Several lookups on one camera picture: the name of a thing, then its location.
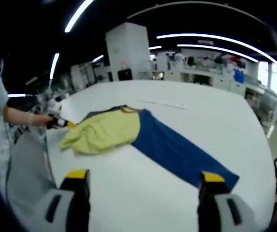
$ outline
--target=ceiling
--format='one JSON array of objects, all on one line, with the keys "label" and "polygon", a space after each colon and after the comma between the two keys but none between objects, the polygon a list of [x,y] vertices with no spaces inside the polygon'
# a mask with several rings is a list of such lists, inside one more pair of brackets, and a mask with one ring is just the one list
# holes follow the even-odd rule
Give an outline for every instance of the ceiling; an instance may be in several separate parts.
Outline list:
[{"label": "ceiling", "polygon": [[[99,55],[107,57],[105,33],[125,21],[146,26],[149,45],[162,45],[165,49],[174,49],[177,43],[197,44],[198,38],[156,39],[156,36],[207,33],[237,39],[264,52],[276,51],[266,25],[219,6],[179,4],[157,8],[127,19],[143,9],[173,1],[95,0],[78,19],[72,31],[64,33],[69,19],[82,0],[8,2],[2,3],[0,8],[0,51],[6,57],[3,79],[9,92],[32,92],[32,89],[26,88],[25,83],[34,76],[39,77],[38,82],[47,82],[56,52],[60,53],[56,75],[67,72],[74,64],[91,61]],[[262,8],[260,5],[229,5],[264,18],[262,11],[257,10]],[[237,44],[219,40],[214,42],[215,46],[253,54],[253,51]]]}]

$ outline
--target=office desk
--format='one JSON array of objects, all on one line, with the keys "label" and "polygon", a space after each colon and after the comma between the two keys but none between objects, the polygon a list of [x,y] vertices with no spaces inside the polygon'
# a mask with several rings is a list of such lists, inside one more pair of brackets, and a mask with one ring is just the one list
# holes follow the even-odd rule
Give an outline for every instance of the office desk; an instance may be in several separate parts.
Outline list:
[{"label": "office desk", "polygon": [[[251,205],[260,227],[267,227],[275,200],[273,160],[263,129],[241,96],[179,82],[112,82],[64,99],[61,116],[80,122],[90,111],[123,104],[150,110],[238,174],[233,193]],[[65,133],[47,132],[52,172],[59,186],[70,170],[90,169],[91,232],[198,231],[197,188],[131,145],[96,156],[60,152]]]}]

